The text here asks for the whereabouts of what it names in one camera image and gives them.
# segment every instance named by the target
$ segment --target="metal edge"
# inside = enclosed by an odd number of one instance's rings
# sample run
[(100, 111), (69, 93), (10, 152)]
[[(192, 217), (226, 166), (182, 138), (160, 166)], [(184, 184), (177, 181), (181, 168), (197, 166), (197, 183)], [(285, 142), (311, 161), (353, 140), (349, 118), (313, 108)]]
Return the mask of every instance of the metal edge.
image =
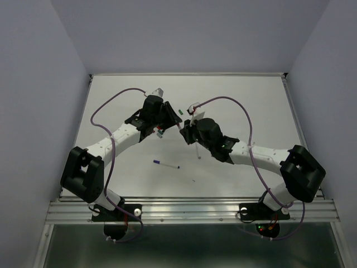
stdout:
[[(80, 120), (79, 120), (79, 124), (78, 124), (77, 130), (76, 130), (76, 134), (74, 136), (72, 147), (74, 147), (76, 145), (76, 141), (77, 141), (78, 133), (79, 133), (79, 128), (80, 128), (80, 125), (81, 125), (82, 120), (83, 120), (84, 109), (85, 109), (85, 106), (86, 106), (87, 101), (88, 101), (88, 96), (89, 96), (91, 84), (92, 84), (93, 79), (94, 79), (94, 75), (90, 74), (89, 77), (90, 77), (90, 79), (89, 79), (89, 84), (88, 84), (88, 90), (86, 91), (85, 101), (84, 101), (83, 109), (82, 109), (82, 112), (81, 112), (81, 115), (80, 115)], [(63, 188), (61, 187), (61, 191), (60, 191), (60, 194), (59, 194), (58, 198), (62, 197), (62, 193), (63, 193)]]
[(46, 261), (47, 251), (49, 250), (52, 232), (54, 230), (53, 224), (45, 224), (41, 234), (40, 244), (37, 249), (35, 262), (33, 268), (43, 268)]
[(342, 262), (345, 268), (354, 268), (356, 263), (352, 258), (351, 251), (347, 244), (344, 232), (342, 230), (341, 222), (331, 222), (332, 232), (334, 233), (336, 244), (342, 258)]
[[(321, 190), (318, 190), (316, 193), (316, 196), (314, 198), (315, 201), (318, 200), (325, 200)], [(212, 197), (212, 198), (202, 198), (202, 197), (191, 197), (191, 198), (185, 198), (185, 197), (174, 197), (174, 198), (169, 198), (169, 197), (124, 197), (126, 200), (135, 200), (137, 202), (250, 202), (250, 201), (257, 201), (259, 197)], [(62, 203), (70, 203), (70, 202), (83, 202), (82, 199), (78, 197), (69, 197), (69, 196), (62, 196), (56, 199), (55, 202), (62, 202)]]
[(283, 77), (283, 73), (230, 73), (230, 72), (193, 72), (193, 73), (113, 73), (113, 74), (94, 74), (98, 76), (277, 76)]
[(283, 86), (284, 86), (284, 89), (285, 89), (286, 97), (287, 97), (288, 102), (289, 102), (290, 110), (291, 110), (291, 113), (292, 113), (292, 117), (294, 119), (294, 123), (295, 123), (295, 126), (296, 126), (297, 134), (299, 136), (299, 140), (301, 142), (301, 145), (308, 149), (307, 143), (306, 143), (306, 140), (305, 140), (305, 136), (303, 134), (303, 131), (302, 131), (302, 128), (301, 128), (301, 125), (300, 125), (300, 121), (298, 119), (298, 116), (297, 116), (297, 113), (296, 113), (296, 110), (295, 110), (294, 102), (292, 100), (291, 93), (290, 93), (289, 86), (287, 84), (286, 78), (282, 77), (281, 80), (283, 82)]

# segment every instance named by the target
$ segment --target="white cylinder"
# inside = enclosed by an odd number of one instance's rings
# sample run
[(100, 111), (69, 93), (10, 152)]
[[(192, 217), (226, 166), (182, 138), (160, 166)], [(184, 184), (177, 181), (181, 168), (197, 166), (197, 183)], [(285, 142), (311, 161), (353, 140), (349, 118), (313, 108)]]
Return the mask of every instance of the white cylinder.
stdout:
[[(296, 198), (289, 193), (288, 189), (286, 189), (285, 183), (280, 183), (271, 191), (283, 205), (289, 205), (296, 200)], [(263, 203), (273, 211), (277, 211), (281, 208), (281, 206), (274, 201), (269, 193), (265, 196)]]
[[(121, 197), (118, 196), (115, 192), (111, 190), (107, 190), (107, 195), (111, 201), (113, 201), (114, 204), (118, 204), (121, 200)], [(107, 210), (114, 210), (115, 206), (110, 204), (110, 202), (106, 199), (104, 195), (104, 191), (100, 194), (100, 196), (94, 201), (95, 204), (98, 204), (102, 206), (103, 208), (106, 208)]]

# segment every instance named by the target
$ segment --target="glass panel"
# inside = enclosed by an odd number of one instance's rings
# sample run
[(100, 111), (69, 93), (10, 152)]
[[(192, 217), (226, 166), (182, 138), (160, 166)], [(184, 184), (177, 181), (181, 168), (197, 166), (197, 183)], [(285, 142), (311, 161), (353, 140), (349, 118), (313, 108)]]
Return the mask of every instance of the glass panel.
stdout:
[[(296, 226), (281, 224), (281, 235)], [(242, 225), (146, 226), (139, 240), (115, 245), (105, 240), (103, 226), (59, 225), (45, 267), (342, 267), (329, 223), (305, 223), (291, 238), (273, 242), (238, 228)]]

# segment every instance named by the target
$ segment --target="metal frame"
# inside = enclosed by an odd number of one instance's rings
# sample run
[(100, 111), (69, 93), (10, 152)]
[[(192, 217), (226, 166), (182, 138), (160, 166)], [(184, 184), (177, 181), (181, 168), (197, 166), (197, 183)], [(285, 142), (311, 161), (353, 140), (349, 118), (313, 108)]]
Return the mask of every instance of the metal frame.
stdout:
[[(126, 204), (142, 204), (141, 219), (144, 224), (241, 224), (236, 218), (240, 203), (254, 203), (256, 198), (125, 198)], [(302, 203), (290, 208), (291, 219), (301, 219)], [(85, 202), (52, 202), (46, 224), (103, 224), (92, 222), (92, 212)], [(316, 198), (306, 204), (304, 222), (338, 222), (338, 214), (332, 200)], [(106, 222), (124, 224), (124, 222)]]
[[(145, 73), (145, 74), (97, 74), (97, 75), (200, 75), (200, 76), (279, 76), (285, 88), (287, 99), (296, 125), (300, 142), (307, 147), (299, 123), (285, 76), (282, 73)], [(126, 203), (141, 203), (144, 224), (241, 224), (236, 218), (240, 203), (256, 202), (258, 198), (126, 198)], [(301, 202), (295, 202), (290, 209), (291, 219), (296, 223), (301, 219)], [(88, 205), (75, 197), (60, 197), (51, 202), (41, 241), (37, 250), (34, 268), (43, 267), (55, 224), (103, 224), (91, 221), (92, 213)], [(354, 267), (349, 248), (345, 241), (340, 218), (333, 200), (325, 200), (321, 190), (312, 203), (306, 204), (304, 222), (330, 222), (336, 244), (345, 267)], [(124, 224), (111, 222), (106, 224)]]

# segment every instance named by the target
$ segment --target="black plastic part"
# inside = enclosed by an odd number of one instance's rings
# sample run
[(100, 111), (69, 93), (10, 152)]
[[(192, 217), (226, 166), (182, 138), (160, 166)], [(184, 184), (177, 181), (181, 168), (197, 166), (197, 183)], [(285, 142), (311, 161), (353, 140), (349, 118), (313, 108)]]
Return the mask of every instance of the black plastic part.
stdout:
[(276, 238), (280, 233), (280, 224), (279, 223), (275, 224), (271, 230), (269, 230), (269, 225), (270, 224), (259, 224), (258, 223), (255, 225), (255, 227), (260, 235), (265, 236), (265, 237)]
[(208, 149), (218, 161), (233, 164), (229, 154), (239, 139), (223, 136), (219, 125), (213, 119), (203, 118), (192, 126), (190, 126), (190, 120), (186, 120), (180, 134), (187, 144), (198, 142)]
[[(118, 204), (119, 207), (126, 210), (127, 212), (134, 214), (135, 209), (142, 210), (141, 204), (124, 204), (124, 202), (120, 201)], [(92, 222), (123, 222), (124, 221), (124, 213), (119, 211), (118, 209), (115, 210), (107, 210), (99, 205), (94, 205), (93, 209), (99, 210), (98, 216), (92, 216)], [(128, 222), (137, 222), (136, 219), (128, 216)]]
[(149, 95), (143, 108), (125, 120), (126, 124), (132, 124), (140, 131), (140, 142), (152, 134), (158, 127), (163, 131), (181, 123), (182, 119), (175, 113), (169, 102), (163, 102), (159, 96)]
[(246, 208), (247, 210), (242, 210), (240, 214), (240, 219), (249, 221), (270, 221), (275, 214), (278, 214), (279, 221), (284, 221), (290, 219), (290, 214), (283, 214), (281, 209), (277, 211), (272, 211), (267, 213), (265, 209), (259, 203), (240, 203), (239, 208)]
[(92, 203), (104, 188), (104, 162), (86, 150), (75, 147), (67, 158), (61, 186), (87, 203)]
[(280, 163), (286, 188), (296, 199), (312, 202), (326, 171), (303, 146), (295, 145), (289, 152)]

